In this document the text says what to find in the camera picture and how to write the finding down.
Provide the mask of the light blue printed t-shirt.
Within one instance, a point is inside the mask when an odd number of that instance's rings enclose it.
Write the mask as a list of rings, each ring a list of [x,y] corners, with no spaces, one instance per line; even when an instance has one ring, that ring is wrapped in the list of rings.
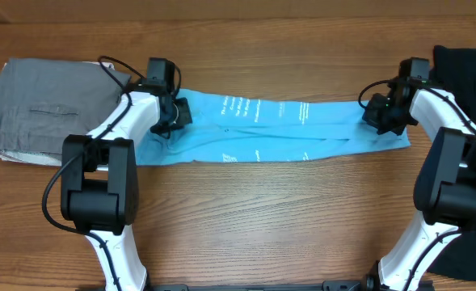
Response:
[[[192,122],[137,147],[137,165],[187,162],[300,162],[407,148],[403,133],[377,134],[355,102],[306,103],[182,89]]]

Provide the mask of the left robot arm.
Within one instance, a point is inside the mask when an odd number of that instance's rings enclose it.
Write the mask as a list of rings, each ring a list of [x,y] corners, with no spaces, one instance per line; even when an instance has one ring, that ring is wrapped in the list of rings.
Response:
[[[61,183],[61,215],[73,222],[70,232],[95,249],[106,290],[151,288],[132,228],[139,201],[136,148],[148,133],[168,139],[192,122],[180,84],[174,62],[151,57],[136,82],[117,83],[120,104],[98,128],[63,142],[53,176]]]

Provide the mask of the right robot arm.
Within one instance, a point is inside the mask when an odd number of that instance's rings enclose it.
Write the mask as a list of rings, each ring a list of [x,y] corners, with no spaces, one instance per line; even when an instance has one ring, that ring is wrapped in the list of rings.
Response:
[[[421,280],[430,265],[453,240],[476,231],[476,124],[429,73],[427,59],[401,61],[398,76],[385,81],[389,93],[363,106],[362,119],[377,134],[420,125],[432,146],[415,182],[410,225],[358,290],[431,290]]]

